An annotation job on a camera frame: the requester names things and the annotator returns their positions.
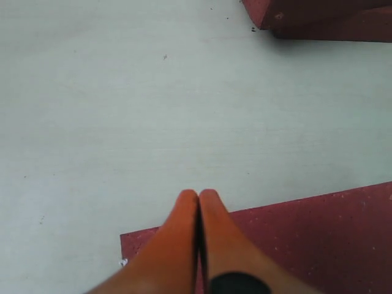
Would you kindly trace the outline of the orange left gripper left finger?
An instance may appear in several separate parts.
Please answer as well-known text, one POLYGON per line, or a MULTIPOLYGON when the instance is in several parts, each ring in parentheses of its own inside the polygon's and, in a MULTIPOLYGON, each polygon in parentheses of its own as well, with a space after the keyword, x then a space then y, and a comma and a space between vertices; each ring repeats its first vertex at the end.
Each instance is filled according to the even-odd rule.
POLYGON ((198 195, 180 192, 164 224, 121 270, 89 293, 193 293, 197 274, 198 195))

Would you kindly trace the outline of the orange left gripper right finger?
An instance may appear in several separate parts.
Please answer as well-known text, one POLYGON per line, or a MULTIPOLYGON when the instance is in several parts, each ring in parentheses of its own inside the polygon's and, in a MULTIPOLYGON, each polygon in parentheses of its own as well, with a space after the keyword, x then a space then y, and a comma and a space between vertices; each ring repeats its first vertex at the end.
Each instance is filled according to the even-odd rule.
POLYGON ((234 223, 219 194, 199 194, 205 293, 318 293, 259 250, 234 223))

